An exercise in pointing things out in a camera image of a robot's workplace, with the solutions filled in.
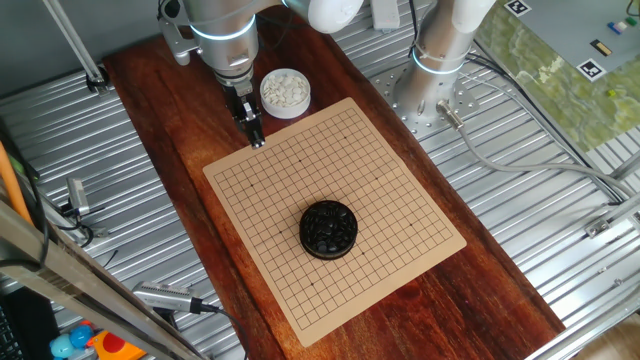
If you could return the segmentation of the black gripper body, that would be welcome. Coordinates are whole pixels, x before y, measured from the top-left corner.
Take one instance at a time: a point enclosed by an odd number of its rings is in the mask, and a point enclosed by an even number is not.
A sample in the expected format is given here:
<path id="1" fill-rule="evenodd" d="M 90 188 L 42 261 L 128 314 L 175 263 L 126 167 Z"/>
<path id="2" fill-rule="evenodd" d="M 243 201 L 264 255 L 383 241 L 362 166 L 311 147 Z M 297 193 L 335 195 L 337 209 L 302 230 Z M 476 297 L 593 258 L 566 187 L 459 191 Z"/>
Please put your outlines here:
<path id="1" fill-rule="evenodd" d="M 257 106 L 253 84 L 241 80 L 223 85 L 227 108 L 236 125 L 242 131 L 257 131 L 261 128 L 261 113 Z"/>

